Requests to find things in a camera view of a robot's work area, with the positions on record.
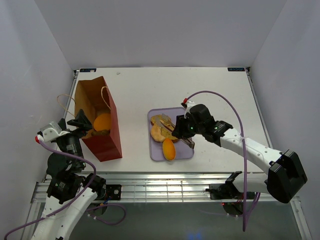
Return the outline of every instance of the white table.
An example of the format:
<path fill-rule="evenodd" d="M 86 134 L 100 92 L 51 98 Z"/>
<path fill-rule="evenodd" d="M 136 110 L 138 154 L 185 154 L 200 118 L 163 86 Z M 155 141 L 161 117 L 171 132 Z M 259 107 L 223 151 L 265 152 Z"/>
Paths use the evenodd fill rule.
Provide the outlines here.
<path fill-rule="evenodd" d="M 225 96 L 238 111 L 244 134 L 267 145 L 263 125 L 245 71 L 230 72 L 226 67 L 140 67 L 97 68 L 96 72 L 80 72 L 80 80 L 103 76 L 112 94 L 118 114 L 122 159 L 99 162 L 81 141 L 84 157 L 99 172 L 139 173 L 230 173 L 243 171 L 243 158 L 229 150 L 195 136 L 193 158 L 173 162 L 156 162 L 150 158 L 147 113 L 151 109 L 179 107 L 189 95 L 211 90 Z M 202 93 L 192 98 L 205 104 L 216 120 L 223 120 L 240 130 L 238 120 L 223 99 Z M 68 107 L 74 112 L 74 103 Z M 68 113 L 66 120 L 73 117 Z M 248 163 L 248 171 L 261 172 Z"/>

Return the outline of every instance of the brown paper bag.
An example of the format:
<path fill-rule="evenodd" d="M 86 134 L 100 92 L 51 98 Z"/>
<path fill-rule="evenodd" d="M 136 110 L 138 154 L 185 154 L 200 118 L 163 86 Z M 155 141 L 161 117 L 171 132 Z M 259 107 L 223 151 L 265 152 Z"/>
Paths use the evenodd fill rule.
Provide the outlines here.
<path fill-rule="evenodd" d="M 102 94 L 110 108 L 104 102 Z M 100 76 L 93 80 L 78 81 L 74 100 L 74 115 L 77 115 L 78 111 L 83 109 L 92 126 L 100 114 L 111 114 L 110 134 L 92 136 L 94 131 L 92 129 L 82 138 L 85 145 L 100 162 L 122 158 L 117 108 L 104 77 Z"/>

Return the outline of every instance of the metal frame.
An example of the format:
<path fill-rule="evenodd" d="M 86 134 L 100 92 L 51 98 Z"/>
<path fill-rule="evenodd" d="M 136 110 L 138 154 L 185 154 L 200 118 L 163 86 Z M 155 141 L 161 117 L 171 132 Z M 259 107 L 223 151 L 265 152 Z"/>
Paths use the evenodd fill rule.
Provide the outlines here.
<path fill-rule="evenodd" d="M 263 119 L 261 109 L 258 104 L 257 96 L 250 78 L 248 68 L 245 68 L 248 81 L 251 87 L 253 98 L 258 109 L 263 131 L 267 139 L 269 147 L 273 147 L 265 121 Z M 79 70 L 74 71 L 74 78 L 70 95 L 72 95 Z M 70 99 L 67 101 L 67 108 L 69 107 Z M 82 172 L 81 175 L 87 176 L 90 172 Z M 100 177 L 106 179 L 107 184 L 122 185 L 121 200 L 112 201 L 119 203 L 221 203 L 233 202 L 233 200 L 211 200 L 210 194 L 205 191 L 210 184 L 222 184 L 230 176 L 230 173 L 132 173 L 132 172 L 97 172 Z M 48 189 L 51 176 L 47 175 L 42 183 L 37 183 L 27 222 L 37 219 L 41 203 L 46 201 L 46 191 Z M 259 199 L 261 202 L 277 202 L 269 194 L 261 194 Z M 299 196 L 295 196 L 290 202 L 292 211 L 297 222 L 298 229 L 301 234 L 301 239 L 310 240 L 311 235 L 306 223 L 303 211 L 301 209 L 301 202 Z M 25 228 L 22 240 L 31 238 L 35 226 Z"/>

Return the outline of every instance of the white wall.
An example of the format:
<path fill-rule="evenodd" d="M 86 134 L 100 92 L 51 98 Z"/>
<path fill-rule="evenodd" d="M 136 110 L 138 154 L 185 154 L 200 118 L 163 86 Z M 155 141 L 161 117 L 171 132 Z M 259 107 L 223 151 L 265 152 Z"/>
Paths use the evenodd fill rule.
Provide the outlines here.
<path fill-rule="evenodd" d="M 72 69 L 251 66 L 286 0 L 35 0 Z"/>
<path fill-rule="evenodd" d="M 0 0 L 0 237 L 25 223 L 49 152 L 40 127 L 61 118 L 73 72 L 34 0 Z M 17 240 L 18 235 L 9 237 Z"/>
<path fill-rule="evenodd" d="M 296 151 L 308 177 L 300 191 L 320 238 L 320 1 L 288 0 L 256 57 L 252 80 L 274 147 Z"/>

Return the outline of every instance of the purple cable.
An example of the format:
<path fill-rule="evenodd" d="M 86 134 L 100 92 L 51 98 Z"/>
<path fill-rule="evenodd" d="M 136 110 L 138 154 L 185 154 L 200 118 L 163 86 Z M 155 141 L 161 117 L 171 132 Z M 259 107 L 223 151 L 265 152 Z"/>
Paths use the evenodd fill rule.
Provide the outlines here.
<path fill-rule="evenodd" d="M 260 198 L 260 192 L 258 192 L 255 196 L 254 196 L 254 199 L 252 201 L 252 205 L 251 205 L 251 208 L 250 210 L 248 211 L 248 215 L 251 214 L 252 210 L 256 207 L 256 205 L 258 204 L 258 200 Z M 216 212 L 209 212 L 209 211 L 203 211 L 201 209 L 198 209 L 201 213 L 204 213 L 204 214 L 210 214 L 210 215 L 216 215 L 216 216 L 231 216 L 231 217 L 243 217 L 243 214 L 240 214 L 240 215 L 233 215 L 233 214 L 225 214 L 225 213 L 216 213 Z"/>
<path fill-rule="evenodd" d="M 122 223 L 123 220 L 125 220 L 126 216 L 127 216 L 127 210 L 124 206 L 122 206 L 121 204 L 117 204 L 117 203 L 108 203 L 108 204 L 105 204 L 105 205 L 102 205 L 102 206 L 96 206 L 96 207 L 93 207 L 93 208 L 89 208 L 87 210 L 85 210 L 86 212 L 90 212 L 90 211 L 93 211 L 93 210 L 96 210 L 96 209 L 101 209 L 101 208 L 104 208 L 104 207 L 118 207 L 118 208 L 121 208 L 123 210 L 123 217 L 119 220 L 119 221 L 116 221 L 116 222 L 111 222 L 111 221 L 106 221 L 106 220 L 103 220 L 101 217 L 98 217 L 98 216 L 94 216 L 94 215 L 91 215 L 89 214 L 91 217 L 95 217 L 95 219 L 98 219 L 99 221 L 103 222 L 104 224 L 107 224 L 107 225 L 111 225 L 111 226 L 114 226 L 114 225 L 118 225 L 119 223 Z"/>
<path fill-rule="evenodd" d="M 90 184 L 93 182 L 95 176 L 97 175 L 97 170 L 96 170 L 96 167 L 95 165 L 93 165 L 93 163 L 91 163 L 90 161 L 82 158 L 82 157 L 79 157 L 79 156 L 75 156 L 75 155 L 72 155 L 72 154 L 69 154 L 69 153 L 66 153 L 66 152 L 62 152 L 62 151 L 57 151 L 57 150 L 54 150 L 53 148 L 47 146 L 44 142 L 42 142 L 41 140 L 39 141 L 39 144 L 44 147 L 45 149 L 47 149 L 48 151 L 52 152 L 52 153 L 55 153 L 55 154 L 60 154 L 60 155 L 64 155 L 64 156 L 67 156 L 67 157 L 70 157 L 70 158 L 74 158 L 74 159 L 77 159 L 77 160 L 80 160 L 82 162 L 85 162 L 86 164 L 89 164 L 92 168 L 93 168 L 93 175 L 92 177 L 90 178 L 89 182 L 87 183 L 87 185 L 85 185 L 85 187 L 82 189 L 82 191 L 79 192 L 78 195 L 76 195 L 70 202 L 68 202 L 66 205 L 64 205 L 63 207 L 59 208 L 58 210 L 56 211 L 53 211 L 52 213 L 48 214 L 46 216 L 47 217 L 50 217 L 52 215 L 55 215 L 59 212 L 61 212 L 62 210 L 66 209 L 67 207 L 69 207 L 75 200 L 77 200 L 78 197 L 80 197 L 81 194 L 84 193 L 84 191 L 90 186 Z M 35 224 L 35 223 L 38 223 L 44 219 L 46 219 L 44 217 L 41 217 L 37 220 L 34 220 L 34 221 L 31 221 L 31 222 L 28 222 L 26 224 L 23 224 L 21 226 L 18 226 L 14 229 L 12 229 L 11 231 L 9 231 L 5 236 L 4 236 L 4 240 L 7 240 L 7 237 L 12 234 L 13 232 L 17 231 L 17 230 L 20 230 L 20 229 L 23 229 L 29 225 L 32 225 L 32 224 Z"/>
<path fill-rule="evenodd" d="M 245 134 L 244 134 L 244 126 L 242 124 L 242 121 L 240 119 L 240 116 L 237 112 L 237 110 L 235 109 L 235 107 L 231 104 L 231 102 L 226 99 L 224 96 L 222 96 L 220 93 L 217 93 L 217 92 L 214 92 L 214 91 L 208 91 L 208 90 L 204 90 L 204 91 L 198 91 L 192 95 L 190 95 L 187 100 L 189 100 L 190 98 L 192 98 L 193 96 L 195 95 L 198 95 L 198 94 L 202 94 L 202 93 L 209 93 L 209 94 L 214 94 L 214 95 L 217 95 L 219 96 L 220 98 L 222 98 L 223 100 L 225 100 L 229 106 L 232 108 L 232 110 L 234 111 L 238 121 L 239 121 L 239 124 L 240 124 L 240 131 L 241 131 L 241 136 L 242 136 L 242 146 L 243 146 L 243 159 L 244 159 L 244 180 L 243 180 L 243 221 L 242 221 L 242 231 L 246 231 L 246 227 L 247 227 L 247 224 L 248 224 L 248 219 L 249 219 L 249 216 L 250 216 L 250 213 L 252 212 L 252 210 L 255 208 L 255 206 L 257 205 L 258 203 L 258 200 L 259 200 L 259 197 L 260 195 L 258 196 L 258 193 L 256 193 L 256 195 L 254 196 L 256 200 L 253 200 L 253 204 L 250 208 L 250 210 L 248 211 L 247 213 L 247 175 L 248 175 L 248 171 L 247 171 L 247 148 L 246 148 L 246 141 L 245 141 Z"/>

